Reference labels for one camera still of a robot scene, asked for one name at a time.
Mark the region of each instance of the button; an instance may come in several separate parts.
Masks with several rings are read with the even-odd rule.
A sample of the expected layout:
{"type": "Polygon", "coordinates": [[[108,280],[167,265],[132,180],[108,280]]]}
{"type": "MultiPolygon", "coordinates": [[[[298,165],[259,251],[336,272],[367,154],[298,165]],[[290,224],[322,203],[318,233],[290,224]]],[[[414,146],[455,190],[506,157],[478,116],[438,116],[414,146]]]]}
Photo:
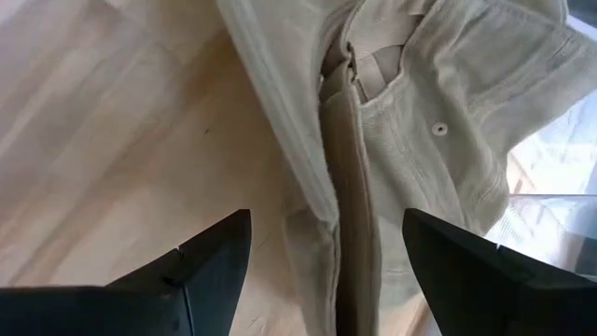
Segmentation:
{"type": "Polygon", "coordinates": [[[446,125],[443,122],[436,122],[435,124],[433,124],[433,127],[431,128],[431,132],[435,136],[444,136],[448,134],[448,125],[446,125]]]}

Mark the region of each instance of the clothing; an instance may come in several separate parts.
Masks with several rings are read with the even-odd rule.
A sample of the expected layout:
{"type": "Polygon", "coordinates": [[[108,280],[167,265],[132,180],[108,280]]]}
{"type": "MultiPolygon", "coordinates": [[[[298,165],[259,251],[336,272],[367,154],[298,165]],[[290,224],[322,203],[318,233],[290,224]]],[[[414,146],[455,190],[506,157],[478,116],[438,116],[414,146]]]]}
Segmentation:
{"type": "Polygon", "coordinates": [[[260,1],[254,26],[220,6],[305,198],[285,224],[307,329],[375,335],[419,290],[404,209],[484,234],[507,153],[597,87],[597,48],[558,0],[260,1]]]}

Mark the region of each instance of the white fabric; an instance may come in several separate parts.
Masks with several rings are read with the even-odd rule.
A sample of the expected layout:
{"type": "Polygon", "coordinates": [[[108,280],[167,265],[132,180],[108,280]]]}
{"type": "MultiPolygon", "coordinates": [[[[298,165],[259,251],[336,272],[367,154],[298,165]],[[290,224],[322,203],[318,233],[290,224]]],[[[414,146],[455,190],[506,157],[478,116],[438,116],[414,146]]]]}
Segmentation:
{"type": "Polygon", "coordinates": [[[288,209],[285,225],[312,336],[336,334],[340,273],[354,281],[345,288],[353,292],[348,304],[357,306],[342,307],[357,314],[350,334],[374,335],[378,298],[371,294],[381,286],[380,306],[386,306],[418,291],[400,233],[404,209],[417,207],[484,234],[506,205],[508,151],[597,86],[597,48],[564,26],[567,9],[559,0],[366,0],[346,23],[349,1],[219,4],[304,196],[288,209]],[[354,80],[367,74],[358,66],[356,74],[348,70],[354,62],[346,46],[367,49],[359,44],[367,34],[392,41],[368,27],[381,21],[398,27],[411,16],[423,19],[396,60],[400,73],[361,104],[354,80]],[[321,113],[334,113],[322,119],[324,148],[319,68],[339,27],[339,50],[332,48],[324,70],[321,113]],[[330,76],[334,69],[340,73],[330,76]],[[448,127],[443,136],[438,124],[448,127]],[[343,173],[342,161],[359,166],[343,173]],[[347,203],[372,209],[374,227],[347,220],[349,213],[370,224],[368,214],[351,213],[347,203]],[[354,245],[340,238],[360,229],[373,235],[349,237],[354,245]],[[357,257],[359,248],[370,267],[357,257]]]}

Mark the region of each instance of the cloth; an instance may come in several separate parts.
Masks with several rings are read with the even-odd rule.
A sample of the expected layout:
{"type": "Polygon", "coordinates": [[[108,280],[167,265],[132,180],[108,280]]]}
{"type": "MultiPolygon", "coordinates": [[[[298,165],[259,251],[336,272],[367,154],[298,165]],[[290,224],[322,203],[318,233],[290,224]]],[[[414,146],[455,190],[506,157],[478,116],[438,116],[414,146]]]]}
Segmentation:
{"type": "Polygon", "coordinates": [[[597,86],[563,1],[219,4],[302,190],[285,228],[312,336],[375,335],[419,290],[404,209],[484,234],[509,150],[597,86]]]}

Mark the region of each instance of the wooden floor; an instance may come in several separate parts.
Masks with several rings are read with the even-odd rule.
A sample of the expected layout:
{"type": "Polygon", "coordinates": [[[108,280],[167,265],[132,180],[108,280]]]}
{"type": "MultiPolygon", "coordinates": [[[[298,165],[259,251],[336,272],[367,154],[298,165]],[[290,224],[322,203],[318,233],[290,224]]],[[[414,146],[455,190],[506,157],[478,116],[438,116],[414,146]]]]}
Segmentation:
{"type": "Polygon", "coordinates": [[[214,0],[0,1],[0,285],[105,284],[250,208],[232,335],[304,335],[282,156],[214,0]]]}

